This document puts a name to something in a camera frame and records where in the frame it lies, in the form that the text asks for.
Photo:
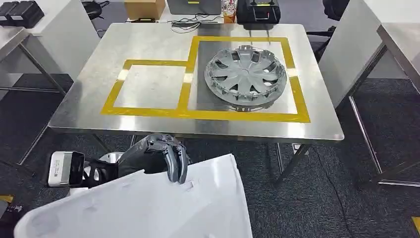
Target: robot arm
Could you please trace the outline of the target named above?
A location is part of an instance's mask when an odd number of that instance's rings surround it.
[[[190,159],[184,145],[170,135],[148,135],[130,147],[118,160],[118,176],[149,168],[162,159],[168,167],[171,182],[184,183]]]
[[[98,160],[85,161],[83,154],[74,151],[56,151],[51,156],[48,185],[94,187],[139,170],[159,173],[165,167],[171,182],[184,183],[189,163],[185,146],[177,139],[152,134],[125,153],[108,153]]]

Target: black case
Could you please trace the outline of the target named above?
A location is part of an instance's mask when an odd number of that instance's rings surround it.
[[[33,28],[44,16],[44,12],[35,1],[21,1],[18,6],[9,12],[9,15],[16,26]]]
[[[19,5],[18,1],[4,2],[0,6],[0,26],[15,26],[15,22],[10,17],[9,13]]]
[[[238,0],[238,24],[277,24],[280,17],[277,0]]]

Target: orange object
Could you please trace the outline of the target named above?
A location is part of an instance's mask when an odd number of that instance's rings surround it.
[[[130,20],[153,18],[159,20],[165,9],[165,0],[124,0]]]
[[[235,23],[238,0],[222,0],[223,22]]]
[[[235,23],[236,14],[227,15],[223,13],[223,23]]]

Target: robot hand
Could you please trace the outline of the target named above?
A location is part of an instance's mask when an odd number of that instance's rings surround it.
[[[190,163],[185,146],[170,135],[148,135],[130,147],[118,160],[118,176],[122,177],[139,170],[161,172],[162,158],[168,168],[171,182],[184,183]]]

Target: table top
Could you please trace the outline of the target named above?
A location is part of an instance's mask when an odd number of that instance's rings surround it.
[[[362,0],[369,7],[375,22],[419,22],[417,9],[420,7],[418,0]]]
[[[420,89],[420,23],[383,23],[378,35],[417,90]]]
[[[23,27],[0,27],[0,61],[25,40],[28,35],[28,31]]]
[[[178,34],[170,24],[112,24],[49,127],[296,143],[344,139],[303,26],[259,27],[210,23]],[[274,103],[235,107],[207,87],[207,63],[219,50],[240,45],[269,50],[286,65],[286,88]]]

